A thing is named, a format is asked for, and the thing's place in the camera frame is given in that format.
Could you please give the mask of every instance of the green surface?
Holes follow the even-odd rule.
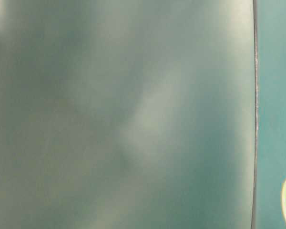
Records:
[[[251,0],[5,0],[0,229],[248,229]]]
[[[284,229],[282,184],[286,179],[286,0],[259,0],[260,130],[257,229]]]

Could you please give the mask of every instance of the blurry object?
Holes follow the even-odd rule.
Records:
[[[1,16],[0,229],[250,227],[251,0],[5,0]]]

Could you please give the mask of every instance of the teal wall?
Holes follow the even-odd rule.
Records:
[[[259,142],[257,229],[285,229],[281,188],[286,179],[286,0],[258,0]]]

